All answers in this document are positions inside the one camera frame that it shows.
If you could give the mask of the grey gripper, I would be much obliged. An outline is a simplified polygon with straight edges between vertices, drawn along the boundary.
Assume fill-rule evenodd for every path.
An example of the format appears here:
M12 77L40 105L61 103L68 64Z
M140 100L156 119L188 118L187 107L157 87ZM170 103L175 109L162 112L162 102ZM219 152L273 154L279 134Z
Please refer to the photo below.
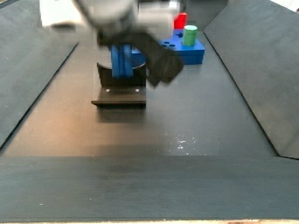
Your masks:
M80 15L97 34L101 46L130 45L145 58L146 80L169 84L183 70L176 51L156 40L173 33L181 0L73 0Z

